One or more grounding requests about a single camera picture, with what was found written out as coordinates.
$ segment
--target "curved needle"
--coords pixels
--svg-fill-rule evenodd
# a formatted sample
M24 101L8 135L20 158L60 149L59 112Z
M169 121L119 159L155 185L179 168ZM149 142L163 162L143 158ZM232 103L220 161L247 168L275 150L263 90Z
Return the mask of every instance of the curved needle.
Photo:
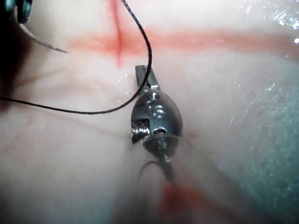
M32 5L32 1L25 1L25 0L21 0L17 6L17 4L14 3L14 8L18 7L18 10L16 10L17 14L14 13L14 19L17 21L17 23L19 24L20 28L23 30L23 32L33 41L35 41L36 43L50 48L52 50L56 50L59 52L63 52L63 53L68 53L67 51L57 48L51 44L45 43L43 41L41 41L40 39L38 39L36 36L33 35L33 33L31 33L22 23L26 23L29 19L29 15L31 12L31 5Z
M52 50L56 50L56 51L59 51L59 52L63 52L63 53L68 53L66 50L63 50L63 49L60 49L60 48L57 48L51 44L48 44L48 43L45 43L41 40L39 40L36 36L33 35L33 33L31 33L23 24L19 24L20 28L24 31L24 33L30 38L32 39L33 41L35 41L36 43L44 46L44 47L47 47L47 48L50 48Z

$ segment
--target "black suture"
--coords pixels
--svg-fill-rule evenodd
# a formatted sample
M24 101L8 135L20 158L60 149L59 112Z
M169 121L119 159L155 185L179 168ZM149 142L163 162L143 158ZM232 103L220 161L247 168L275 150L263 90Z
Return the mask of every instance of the black suture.
M160 167L160 168L162 169L161 165L160 165L158 162L156 162L156 161L149 161L149 162L145 163L145 164L141 167L141 169L140 169L140 171L139 171L139 174L138 174L138 179L139 179L139 180L140 180L140 178L141 178L142 172L145 170L145 168L146 168L147 166L149 166L149 165L151 165L151 164L155 164L155 165L157 165L158 167Z
M55 107L51 107L51 106L44 106L44 105L40 105L40 104L34 104L34 103L30 103L30 102L26 102L26 101L22 101L22 100L17 100L17 99L11 99L11 98L7 98L7 97L0 97L0 100L16 102L16 103L20 103L20 104L40 107L40 108L49 109L49 110L53 110L53 111L60 111L60 112L65 112L65 113L76 113L76 114L87 114L87 115L111 113L111 112L120 110L120 109L124 108L125 106L127 106L128 104L130 104L140 94L143 87L147 83L148 77L150 75L151 65L152 65L152 51L151 51L151 46L150 46L150 42L148 40L148 37L146 36L145 31L143 30L143 27L141 26L139 20L137 19L135 14L132 12L132 10L131 10L130 6L127 4L127 2L125 0L121 0L121 1L124 4L124 6L126 7L127 11L132 16L132 18L135 21L136 25L138 26L138 28L139 28L139 30L140 30L140 32L141 32L141 34L142 34L142 36L145 40L145 43L146 43L146 46L147 46L147 49L148 49L148 54L149 54L148 65L147 65L147 70L146 70L146 73L145 73L144 80L141 83L138 90L136 91L136 93L127 102L125 102L124 104L122 104L118 107L115 107L113 109L109 109L109 110L106 110L106 111L85 112L85 111L73 111L73 110L60 109L60 108L55 108Z

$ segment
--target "blood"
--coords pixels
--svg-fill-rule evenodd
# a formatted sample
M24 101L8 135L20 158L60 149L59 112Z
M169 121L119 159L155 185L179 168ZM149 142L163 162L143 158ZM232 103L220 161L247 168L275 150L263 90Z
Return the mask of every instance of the blood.
M147 53L145 41L137 26L128 27L130 20L120 17L119 0L110 0L110 10L115 35L105 33L89 33L80 37L73 37L69 41L72 51L95 52L101 56L115 57L118 67L121 67L122 56L144 56ZM299 44L294 43L292 35L270 35L262 32L237 32L227 30L184 30L164 32L161 29L145 28L152 49L179 50L189 53L226 49L241 53L272 53L298 61Z
M163 215L174 215L194 207L206 208L207 202L196 189L184 188L172 182L164 188L160 205Z
M111 13L112 13L112 18L114 22L114 26L116 29L116 37L115 37L115 54L116 54L116 63L118 67L121 67L121 52L122 52L122 47L123 47L123 35L121 33L121 25L120 25L120 16L119 16L119 0L111 0L110 2L110 7L111 7Z

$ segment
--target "red blood stain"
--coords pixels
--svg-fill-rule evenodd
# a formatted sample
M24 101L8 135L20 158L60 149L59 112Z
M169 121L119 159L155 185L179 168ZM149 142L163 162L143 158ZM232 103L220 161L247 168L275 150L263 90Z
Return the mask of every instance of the red blood stain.
M147 48L137 27L121 27L118 0L109 3L116 35L105 33L89 33L81 37L70 39L71 50L96 52L99 55L111 55L116 58L118 67L121 67L121 56L143 56ZM270 35L262 32L237 32L226 30L173 30L164 32L162 29L145 29L154 51L180 50L190 53L226 49L232 52L263 53L268 52L298 61L299 44L294 43L291 35Z
M165 187L161 200L163 215L175 215L198 206L204 208L207 203L196 189L183 188L175 182Z
M123 35L121 34L121 25L120 25L120 18L119 18L119 2L118 0L111 0L111 3L109 4L111 7L111 13L112 13L112 18L113 18L113 22L115 25L115 29L116 29L116 41L115 41L115 54L116 54L116 60L117 60L117 66L121 67L121 52L122 52L122 46L123 46L123 42L122 42L122 37Z

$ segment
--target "bleeding incision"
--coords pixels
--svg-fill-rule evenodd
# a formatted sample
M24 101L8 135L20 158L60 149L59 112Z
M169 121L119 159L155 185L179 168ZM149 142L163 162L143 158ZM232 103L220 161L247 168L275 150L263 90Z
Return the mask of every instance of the bleeding incision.
M111 0L110 10L115 35L104 33L89 33L70 40L72 50L86 50L99 55L112 55L117 65L121 66L121 56L143 56L147 53L144 38L138 27L121 28L119 7L123 5L118 0ZM266 33L240 33L225 30L195 31L195 30L163 30L146 29L145 32L154 51L180 50L190 53L227 49L232 52L259 53L269 52L280 56L288 55L293 60L299 60L299 46L290 35L270 35Z
M165 187L161 199L161 212L163 215L175 215L193 208L206 208L207 202L196 189L184 188L170 183Z

